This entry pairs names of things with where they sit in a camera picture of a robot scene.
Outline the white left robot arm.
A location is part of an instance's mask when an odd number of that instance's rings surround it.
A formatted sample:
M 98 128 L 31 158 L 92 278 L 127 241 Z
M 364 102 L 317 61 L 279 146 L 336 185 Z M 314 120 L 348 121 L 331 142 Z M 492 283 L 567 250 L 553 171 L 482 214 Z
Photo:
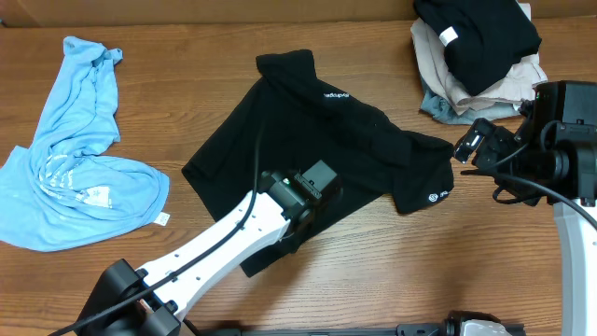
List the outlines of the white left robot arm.
M 81 310 L 75 334 L 179 334 L 211 287 L 256 252 L 306 231 L 340 191 L 340 176 L 322 161 L 303 174 L 263 173 L 255 190 L 185 245 L 138 269 L 125 259 L 110 265 Z

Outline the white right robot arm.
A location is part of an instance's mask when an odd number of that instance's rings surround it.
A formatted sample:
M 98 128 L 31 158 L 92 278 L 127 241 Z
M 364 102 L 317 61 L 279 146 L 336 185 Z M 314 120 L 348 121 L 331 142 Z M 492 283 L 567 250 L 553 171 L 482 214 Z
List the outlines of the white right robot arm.
M 453 157 L 488 176 L 502 203 L 552 206 L 562 256 L 562 334 L 596 332 L 596 85 L 562 80 L 535 87 L 516 132 L 477 119 Z M 501 198 L 501 193 L 509 198 Z

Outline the light blue t-shirt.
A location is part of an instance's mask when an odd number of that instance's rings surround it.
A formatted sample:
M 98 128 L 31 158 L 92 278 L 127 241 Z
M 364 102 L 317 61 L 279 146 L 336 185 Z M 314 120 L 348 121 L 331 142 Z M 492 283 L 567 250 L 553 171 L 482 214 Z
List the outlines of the light blue t-shirt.
M 32 144 L 1 168 L 2 242 L 53 252 L 166 225 L 169 177 L 105 153 L 120 139 L 122 50 L 67 36 L 63 53 Z

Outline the grey-blue folded garment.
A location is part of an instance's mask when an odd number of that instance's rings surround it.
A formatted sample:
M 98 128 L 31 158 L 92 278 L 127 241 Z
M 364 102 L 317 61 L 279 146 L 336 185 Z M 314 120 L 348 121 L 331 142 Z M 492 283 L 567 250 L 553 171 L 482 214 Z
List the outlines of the grey-blue folded garment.
M 421 82 L 424 96 L 420 109 L 440 123 L 472 125 L 479 118 L 487 120 L 506 119 L 517 117 L 520 114 L 514 105 L 507 103 L 495 103 L 481 110 L 469 108 L 464 113 L 457 114 L 446 99 L 433 92 L 423 79 L 421 79 Z

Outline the black folded garment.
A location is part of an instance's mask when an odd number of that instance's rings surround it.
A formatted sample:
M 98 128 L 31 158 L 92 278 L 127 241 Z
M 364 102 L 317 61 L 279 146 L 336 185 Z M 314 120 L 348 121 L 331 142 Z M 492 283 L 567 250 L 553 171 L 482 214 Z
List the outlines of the black folded garment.
M 439 37 L 450 73 L 470 95 L 503 79 L 542 42 L 516 0 L 414 0 L 413 7 Z

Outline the black polo shirt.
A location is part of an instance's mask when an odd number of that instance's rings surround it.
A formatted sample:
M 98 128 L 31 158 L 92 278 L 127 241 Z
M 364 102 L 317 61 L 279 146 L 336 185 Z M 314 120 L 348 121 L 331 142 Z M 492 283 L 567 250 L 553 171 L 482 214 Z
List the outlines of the black polo shirt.
M 340 176 L 340 198 L 303 232 L 242 264 L 251 277 L 383 194 L 402 215 L 445 199 L 454 187 L 453 146 L 403 131 L 378 108 L 320 80 L 308 49 L 256 58 L 260 79 L 183 167 L 219 220 L 253 187 L 255 171 L 305 172 L 323 161 Z

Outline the beige folded garment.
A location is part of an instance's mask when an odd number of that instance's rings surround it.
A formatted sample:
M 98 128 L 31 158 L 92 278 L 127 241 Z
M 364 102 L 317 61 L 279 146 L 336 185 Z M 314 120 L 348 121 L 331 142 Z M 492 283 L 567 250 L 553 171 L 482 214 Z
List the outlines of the beige folded garment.
M 518 3 L 532 21 L 531 5 Z M 519 105 L 531 101 L 535 98 L 535 86 L 548 80 L 539 64 L 537 52 L 512 65 L 507 75 L 487 90 L 470 95 L 450 73 L 444 59 L 444 46 L 432 28 L 419 17 L 410 31 L 421 77 L 433 92 L 449 102 L 457 114 L 469 108 L 481 110 L 495 103 Z

